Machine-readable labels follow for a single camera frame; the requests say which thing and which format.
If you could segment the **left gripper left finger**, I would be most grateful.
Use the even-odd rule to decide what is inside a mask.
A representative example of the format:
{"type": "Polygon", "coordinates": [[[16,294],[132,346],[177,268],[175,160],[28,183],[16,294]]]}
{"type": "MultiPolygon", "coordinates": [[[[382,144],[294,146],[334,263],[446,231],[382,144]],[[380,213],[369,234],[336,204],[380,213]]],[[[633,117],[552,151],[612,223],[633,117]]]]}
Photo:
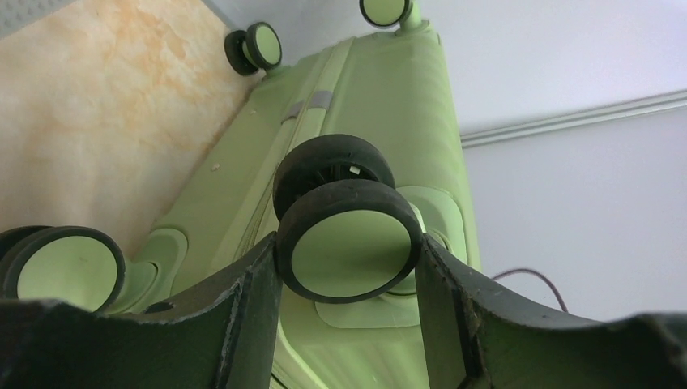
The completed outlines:
{"type": "Polygon", "coordinates": [[[267,388],[282,283],[275,234],[139,314],[1,304],[4,388],[267,388]]]}

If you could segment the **green hard-shell suitcase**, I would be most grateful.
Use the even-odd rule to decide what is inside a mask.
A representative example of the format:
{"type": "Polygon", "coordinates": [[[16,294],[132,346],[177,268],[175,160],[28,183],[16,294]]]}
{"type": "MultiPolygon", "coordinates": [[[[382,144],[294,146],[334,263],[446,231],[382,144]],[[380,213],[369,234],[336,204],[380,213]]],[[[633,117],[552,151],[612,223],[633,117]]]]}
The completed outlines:
{"type": "Polygon", "coordinates": [[[233,69],[265,79],[171,211],[128,259],[85,226],[1,236],[3,301],[139,314],[270,233],[282,283],[269,387],[433,388],[416,286],[431,237],[479,264],[440,36],[413,1],[362,1],[376,32],[282,66],[265,22],[231,32],[233,69]]]}

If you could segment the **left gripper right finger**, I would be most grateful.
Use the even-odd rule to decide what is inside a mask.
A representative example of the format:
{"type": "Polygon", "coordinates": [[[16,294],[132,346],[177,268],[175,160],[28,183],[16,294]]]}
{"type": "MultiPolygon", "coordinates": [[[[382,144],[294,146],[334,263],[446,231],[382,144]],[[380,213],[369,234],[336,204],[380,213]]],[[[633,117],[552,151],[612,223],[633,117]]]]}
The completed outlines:
{"type": "Polygon", "coordinates": [[[686,316],[602,323],[533,302],[460,262],[431,237],[416,286],[433,388],[683,388],[686,316]]]}

